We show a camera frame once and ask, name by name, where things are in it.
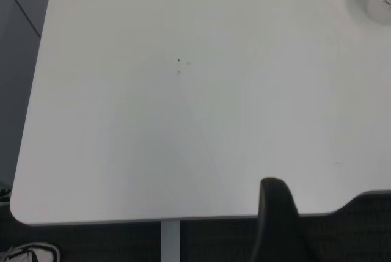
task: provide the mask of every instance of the table leg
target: table leg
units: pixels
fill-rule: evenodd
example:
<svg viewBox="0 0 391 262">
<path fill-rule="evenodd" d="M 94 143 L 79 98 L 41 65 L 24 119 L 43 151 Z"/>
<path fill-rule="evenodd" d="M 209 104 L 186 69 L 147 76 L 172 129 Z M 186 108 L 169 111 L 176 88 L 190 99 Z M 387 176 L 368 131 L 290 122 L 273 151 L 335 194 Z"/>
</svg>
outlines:
<svg viewBox="0 0 391 262">
<path fill-rule="evenodd" d="M 180 221 L 163 221 L 161 223 L 161 262 L 181 261 Z"/>
</svg>

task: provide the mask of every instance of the white table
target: white table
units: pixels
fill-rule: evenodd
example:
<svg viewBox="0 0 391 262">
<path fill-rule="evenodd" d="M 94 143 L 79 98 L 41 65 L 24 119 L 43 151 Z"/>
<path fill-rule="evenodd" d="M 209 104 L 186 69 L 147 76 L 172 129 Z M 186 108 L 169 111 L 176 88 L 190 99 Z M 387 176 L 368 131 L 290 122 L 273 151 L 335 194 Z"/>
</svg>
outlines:
<svg viewBox="0 0 391 262">
<path fill-rule="evenodd" d="M 254 216 L 266 176 L 301 213 L 390 189 L 391 27 L 359 1 L 49 0 L 12 213 Z"/>
</svg>

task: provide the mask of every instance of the sneaker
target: sneaker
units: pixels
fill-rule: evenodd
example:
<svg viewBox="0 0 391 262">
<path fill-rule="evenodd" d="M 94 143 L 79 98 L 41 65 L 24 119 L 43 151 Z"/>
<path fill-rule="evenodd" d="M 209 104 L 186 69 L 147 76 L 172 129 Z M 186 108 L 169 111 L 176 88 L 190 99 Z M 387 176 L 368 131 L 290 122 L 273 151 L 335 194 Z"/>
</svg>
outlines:
<svg viewBox="0 0 391 262">
<path fill-rule="evenodd" d="M 0 262 L 60 262 L 60 251 L 51 244 L 33 242 L 0 253 Z"/>
<path fill-rule="evenodd" d="M 257 235 L 251 262 L 318 262 L 288 186 L 276 178 L 261 181 Z"/>
</svg>

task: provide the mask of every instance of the white sneaker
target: white sneaker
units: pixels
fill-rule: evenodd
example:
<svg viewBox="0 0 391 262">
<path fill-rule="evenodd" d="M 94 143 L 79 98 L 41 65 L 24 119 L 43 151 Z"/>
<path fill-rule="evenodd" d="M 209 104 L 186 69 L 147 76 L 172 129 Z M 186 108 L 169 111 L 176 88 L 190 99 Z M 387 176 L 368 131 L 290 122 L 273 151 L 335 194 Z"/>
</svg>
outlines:
<svg viewBox="0 0 391 262">
<path fill-rule="evenodd" d="M 60 262 L 60 251 L 51 244 L 33 242 L 0 253 L 0 262 Z"/>
</svg>

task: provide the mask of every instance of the dark carpet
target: dark carpet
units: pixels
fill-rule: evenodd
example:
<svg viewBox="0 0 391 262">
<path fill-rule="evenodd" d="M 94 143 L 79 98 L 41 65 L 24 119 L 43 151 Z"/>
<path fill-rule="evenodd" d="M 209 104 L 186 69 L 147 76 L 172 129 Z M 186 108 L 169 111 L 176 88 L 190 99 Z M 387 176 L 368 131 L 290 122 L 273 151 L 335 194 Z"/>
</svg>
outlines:
<svg viewBox="0 0 391 262">
<path fill-rule="evenodd" d="M 30 242 L 60 248 L 63 262 L 160 262 L 161 224 L 128 223 L 30 227 L 0 207 L 0 252 Z"/>
<path fill-rule="evenodd" d="M 391 195 L 354 199 L 328 216 L 302 217 L 328 261 L 391 261 Z M 248 262 L 255 219 L 181 222 L 181 262 Z M 160 261 L 159 222 L 30 227 L 0 207 L 0 251 L 32 241 L 58 246 L 65 262 Z"/>
<path fill-rule="evenodd" d="M 391 261 L 391 196 L 366 195 L 321 217 L 302 217 L 325 262 Z M 181 262 L 248 262 L 255 219 L 181 222 Z"/>
</svg>

